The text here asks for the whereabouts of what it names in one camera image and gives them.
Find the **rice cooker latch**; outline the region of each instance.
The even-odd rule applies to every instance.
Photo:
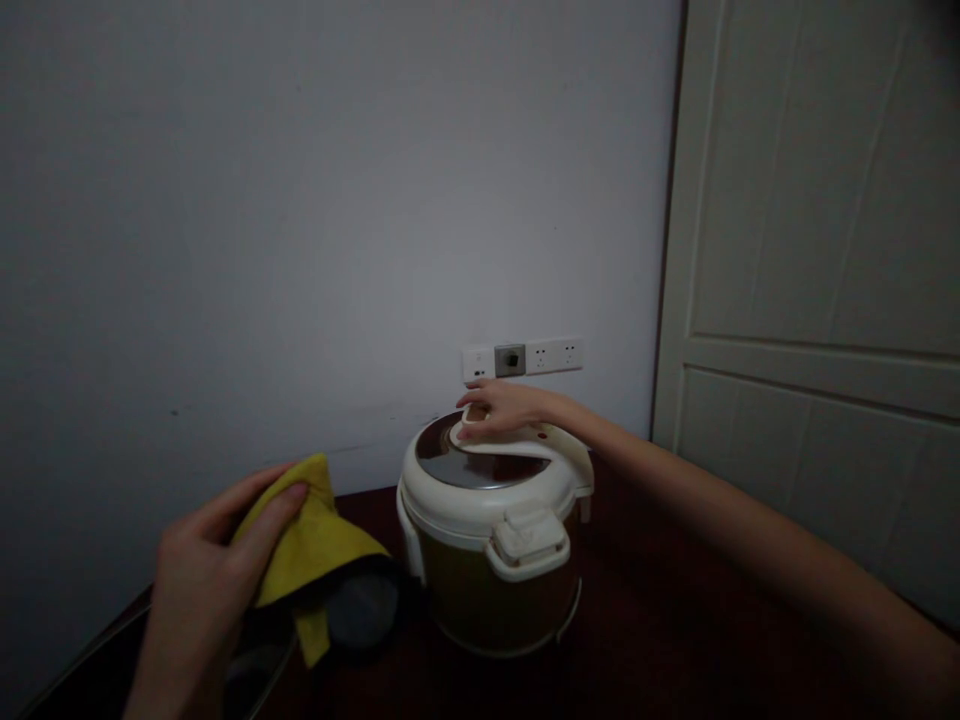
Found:
[[[552,510],[531,501],[504,511],[484,553],[501,580],[523,582],[566,563],[570,538]]]

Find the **hand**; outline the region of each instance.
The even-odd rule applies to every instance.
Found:
[[[218,707],[243,613],[307,486],[298,483],[278,495],[240,540],[225,543],[246,510],[292,466],[247,477],[164,531],[125,718],[182,717],[194,710],[206,715],[211,705]]]
[[[486,405],[490,409],[490,417],[464,425],[457,434],[460,440],[519,430],[533,423],[550,422],[555,415],[555,408],[565,400],[562,395],[547,390],[513,385],[503,380],[484,378],[467,387],[472,390],[460,398],[457,407],[468,403]]]

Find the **rice cooker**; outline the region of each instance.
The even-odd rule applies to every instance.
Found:
[[[485,418],[469,405],[413,439],[397,513],[440,629],[472,652],[514,657],[559,639],[576,610],[593,467],[582,442],[549,425],[457,439]]]

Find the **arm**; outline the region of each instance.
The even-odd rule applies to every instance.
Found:
[[[729,483],[641,440],[570,398],[481,381],[459,406],[490,417],[469,437],[548,422],[578,437],[690,530],[798,607],[864,687],[897,714],[956,711],[960,646],[846,555]]]
[[[262,470],[163,533],[150,617],[125,720],[219,717],[230,656],[273,548],[307,496],[299,483],[270,501],[229,547],[238,514],[292,465]]]

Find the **white door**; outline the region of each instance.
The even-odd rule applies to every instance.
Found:
[[[960,47],[936,7],[691,0],[654,441],[960,626]]]

